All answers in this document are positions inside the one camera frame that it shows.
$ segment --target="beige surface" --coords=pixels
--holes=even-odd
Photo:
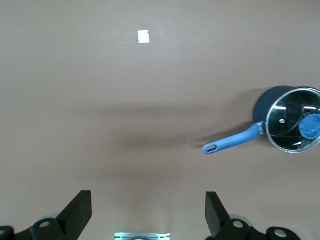
[[[318,239],[319,146],[199,146],[247,126],[268,88],[320,88],[319,12],[318,0],[2,0],[0,226],[22,231],[91,190],[80,240],[204,240],[216,191],[259,231]]]

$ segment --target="blue handle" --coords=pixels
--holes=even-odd
[[[249,142],[253,139],[256,139],[260,135],[261,135],[260,126],[258,123],[255,123],[244,132],[204,145],[202,150],[204,154],[207,154],[207,155],[213,154],[213,153]]]

